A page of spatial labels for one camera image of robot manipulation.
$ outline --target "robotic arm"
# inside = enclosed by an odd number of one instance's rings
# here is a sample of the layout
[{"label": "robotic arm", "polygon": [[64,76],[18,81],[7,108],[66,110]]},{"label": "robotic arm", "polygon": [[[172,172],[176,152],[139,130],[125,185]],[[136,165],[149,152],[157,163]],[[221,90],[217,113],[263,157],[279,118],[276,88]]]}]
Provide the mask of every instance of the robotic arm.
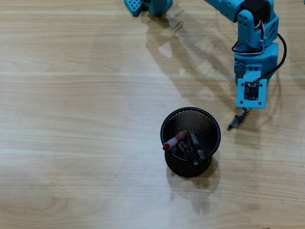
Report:
[{"label": "robotic arm", "polygon": [[[162,16],[173,0],[124,0],[133,16],[143,7],[152,14]],[[274,0],[205,0],[222,15],[238,23],[238,41],[234,52],[234,73],[237,85],[237,107],[265,108],[267,86],[287,54],[287,46],[278,34],[279,17],[274,12]],[[284,56],[277,64],[279,45],[283,42]]]}]

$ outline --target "wooden table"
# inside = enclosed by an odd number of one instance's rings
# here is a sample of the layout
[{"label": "wooden table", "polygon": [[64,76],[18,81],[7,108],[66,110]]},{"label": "wooden table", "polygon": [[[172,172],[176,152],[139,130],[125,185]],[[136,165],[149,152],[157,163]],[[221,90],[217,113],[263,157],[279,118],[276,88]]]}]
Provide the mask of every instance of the wooden table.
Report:
[{"label": "wooden table", "polygon": [[[123,0],[1,0],[0,229],[304,229],[305,6],[275,9],[287,60],[267,108],[227,132],[237,27],[203,0],[162,19]],[[190,179],[160,141],[186,106],[222,130]]]}]

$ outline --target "red marker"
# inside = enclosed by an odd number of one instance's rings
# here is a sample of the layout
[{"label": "red marker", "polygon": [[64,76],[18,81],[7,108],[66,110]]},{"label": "red marker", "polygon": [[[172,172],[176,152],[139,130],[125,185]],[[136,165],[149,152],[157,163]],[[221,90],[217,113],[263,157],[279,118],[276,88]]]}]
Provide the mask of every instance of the red marker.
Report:
[{"label": "red marker", "polygon": [[168,140],[168,142],[164,144],[163,150],[170,150],[175,145],[177,145],[178,142],[180,142],[182,139],[184,139],[186,136],[187,136],[187,131],[183,130],[182,132],[177,134],[175,137],[173,137],[172,139]]}]

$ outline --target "blue plastic part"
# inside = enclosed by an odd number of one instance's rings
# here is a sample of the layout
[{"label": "blue plastic part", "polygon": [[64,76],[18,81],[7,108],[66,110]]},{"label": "blue plastic part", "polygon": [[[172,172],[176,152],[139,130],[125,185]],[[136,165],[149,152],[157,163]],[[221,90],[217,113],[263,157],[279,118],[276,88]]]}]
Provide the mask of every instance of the blue plastic part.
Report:
[{"label": "blue plastic part", "polygon": [[144,3],[142,0],[124,0],[130,13],[136,17],[146,5],[151,14],[163,16],[168,9],[173,5],[173,0],[151,0],[149,3]]},{"label": "blue plastic part", "polygon": [[270,45],[276,38],[278,32],[279,17],[264,26],[265,36],[262,40],[262,30],[254,30],[254,19],[251,12],[243,10],[238,15],[238,40],[254,49],[260,49],[263,45]]},{"label": "blue plastic part", "polygon": [[245,70],[245,78],[238,79],[237,82],[237,107],[248,107],[248,108],[266,108],[266,98],[267,98],[267,84],[266,79],[262,79],[257,82],[259,86],[258,100],[245,100],[245,85],[247,83],[253,82],[254,79],[261,76],[261,66],[260,65],[247,65]]},{"label": "blue plastic part", "polygon": [[163,7],[160,11],[156,12],[156,15],[158,17],[163,16],[164,14],[166,14],[166,12],[168,11],[168,9],[173,5],[173,0],[167,0],[167,5],[165,7]]},{"label": "blue plastic part", "polygon": [[220,13],[232,22],[237,22],[237,16],[244,0],[222,0]]},{"label": "blue plastic part", "polygon": [[143,9],[143,3],[141,0],[124,0],[124,2],[134,17],[138,16]]},{"label": "blue plastic part", "polygon": [[[241,44],[241,49],[244,51],[249,51],[250,48],[244,44]],[[237,83],[238,79],[244,78],[245,67],[249,64],[255,64],[261,66],[262,74],[265,74],[267,71],[275,68],[277,66],[279,45],[278,43],[272,43],[268,47],[265,47],[265,50],[260,55],[242,55],[234,54],[235,63],[234,63],[234,72],[235,72],[235,82]],[[270,74],[267,77],[269,82],[270,78],[274,73]]]}]

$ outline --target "black mesh pen holder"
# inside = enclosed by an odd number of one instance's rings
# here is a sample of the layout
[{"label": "black mesh pen holder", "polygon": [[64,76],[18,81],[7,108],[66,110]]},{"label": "black mesh pen holder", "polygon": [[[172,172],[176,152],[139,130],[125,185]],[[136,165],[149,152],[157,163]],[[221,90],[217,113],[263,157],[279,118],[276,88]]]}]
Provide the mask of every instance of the black mesh pen holder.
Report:
[{"label": "black mesh pen holder", "polygon": [[[206,111],[195,107],[185,107],[171,113],[161,127],[161,141],[166,143],[181,131],[194,132],[202,150],[208,155],[209,163],[195,165],[189,161],[178,146],[165,151],[168,167],[182,177],[195,177],[203,173],[210,165],[212,155],[218,149],[221,139],[220,128],[216,120]],[[191,144],[188,135],[183,141]]]}]

